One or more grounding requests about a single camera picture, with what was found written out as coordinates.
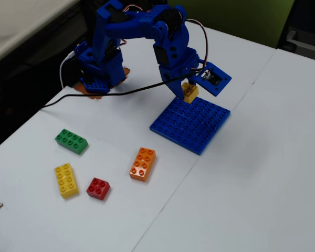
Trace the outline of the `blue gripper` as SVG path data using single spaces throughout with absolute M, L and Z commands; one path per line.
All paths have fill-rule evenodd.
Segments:
M 180 60 L 173 66 L 167 67 L 159 65 L 159 71 L 162 81 L 175 94 L 175 96 L 183 101 L 184 94 L 182 89 L 182 81 L 188 78 L 188 74 L 192 68 L 196 69 L 199 66 L 199 56 L 193 48 L 187 48 Z M 197 85 L 195 79 L 188 79 L 189 84 Z

